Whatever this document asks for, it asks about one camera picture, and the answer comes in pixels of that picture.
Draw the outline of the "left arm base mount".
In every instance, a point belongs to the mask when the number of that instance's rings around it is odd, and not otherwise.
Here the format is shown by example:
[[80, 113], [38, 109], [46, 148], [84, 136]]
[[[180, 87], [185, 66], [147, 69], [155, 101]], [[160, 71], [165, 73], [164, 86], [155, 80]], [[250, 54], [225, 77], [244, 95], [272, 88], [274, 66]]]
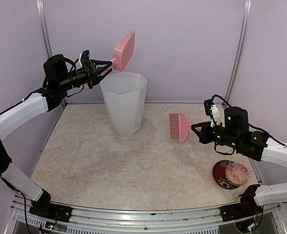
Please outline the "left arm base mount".
[[45, 190], [42, 191], [43, 193], [38, 200], [31, 201], [29, 212], [33, 215], [53, 219], [54, 221], [68, 223], [72, 214], [72, 208], [70, 206], [51, 203], [51, 195]]

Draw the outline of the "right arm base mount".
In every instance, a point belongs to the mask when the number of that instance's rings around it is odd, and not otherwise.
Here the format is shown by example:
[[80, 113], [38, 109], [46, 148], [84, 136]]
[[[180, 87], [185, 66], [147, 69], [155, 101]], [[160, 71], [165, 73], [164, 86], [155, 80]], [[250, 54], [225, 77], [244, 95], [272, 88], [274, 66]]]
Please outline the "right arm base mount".
[[256, 190], [260, 187], [257, 185], [250, 185], [240, 198], [240, 202], [220, 207], [220, 213], [223, 222], [233, 221], [257, 213], [263, 213], [263, 207], [255, 202]]

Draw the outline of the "translucent white waste bin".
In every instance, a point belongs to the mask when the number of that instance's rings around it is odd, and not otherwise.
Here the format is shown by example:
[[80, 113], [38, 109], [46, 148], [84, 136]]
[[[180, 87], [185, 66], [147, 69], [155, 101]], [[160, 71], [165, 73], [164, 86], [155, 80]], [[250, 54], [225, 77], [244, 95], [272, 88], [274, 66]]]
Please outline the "translucent white waste bin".
[[119, 137], [133, 137], [142, 127], [147, 80], [138, 73], [108, 75], [100, 88], [112, 130]]

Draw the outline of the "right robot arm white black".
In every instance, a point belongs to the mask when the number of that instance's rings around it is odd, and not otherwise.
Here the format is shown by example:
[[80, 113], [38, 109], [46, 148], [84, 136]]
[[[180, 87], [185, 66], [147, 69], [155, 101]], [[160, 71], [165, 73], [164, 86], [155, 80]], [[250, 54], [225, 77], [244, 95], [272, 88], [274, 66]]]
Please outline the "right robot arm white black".
[[[210, 121], [191, 125], [202, 144], [227, 146], [233, 153], [256, 161], [273, 163], [287, 168], [287, 143], [274, 138], [267, 131], [249, 123], [248, 112], [230, 104], [224, 109], [224, 123], [219, 121], [219, 110], [214, 107], [217, 95], [204, 101], [205, 113]], [[256, 205], [287, 202], [287, 182], [275, 185], [250, 185], [237, 204], [237, 213], [247, 216]]]

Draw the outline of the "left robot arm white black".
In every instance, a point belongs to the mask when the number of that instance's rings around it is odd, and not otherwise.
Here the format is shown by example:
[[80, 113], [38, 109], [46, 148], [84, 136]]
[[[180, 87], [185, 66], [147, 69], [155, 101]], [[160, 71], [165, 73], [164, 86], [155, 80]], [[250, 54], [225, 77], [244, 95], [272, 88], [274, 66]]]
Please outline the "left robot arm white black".
[[92, 89], [109, 74], [117, 59], [111, 61], [92, 60], [89, 51], [82, 52], [76, 63], [62, 54], [50, 57], [44, 63], [45, 79], [41, 88], [32, 91], [26, 98], [0, 113], [0, 178], [13, 186], [32, 202], [32, 208], [50, 217], [55, 205], [50, 194], [33, 182], [20, 168], [15, 166], [3, 146], [3, 141], [15, 130], [39, 115], [57, 108], [67, 92], [88, 85]]

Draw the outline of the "pink plastic hand brush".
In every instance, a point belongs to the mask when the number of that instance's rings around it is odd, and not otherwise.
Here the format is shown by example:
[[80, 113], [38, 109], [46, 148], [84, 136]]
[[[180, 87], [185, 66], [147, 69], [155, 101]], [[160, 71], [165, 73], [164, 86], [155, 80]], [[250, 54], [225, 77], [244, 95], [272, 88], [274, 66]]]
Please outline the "pink plastic hand brush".
[[169, 114], [170, 139], [184, 142], [189, 138], [191, 125], [183, 113]]

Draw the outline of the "pink plastic dustpan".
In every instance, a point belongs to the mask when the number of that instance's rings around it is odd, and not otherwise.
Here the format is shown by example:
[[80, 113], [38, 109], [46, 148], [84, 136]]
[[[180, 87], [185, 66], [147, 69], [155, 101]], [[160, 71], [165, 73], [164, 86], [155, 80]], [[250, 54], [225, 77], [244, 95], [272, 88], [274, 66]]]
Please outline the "pink plastic dustpan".
[[128, 33], [114, 48], [113, 65], [108, 69], [123, 71], [133, 56], [135, 45], [135, 31]]

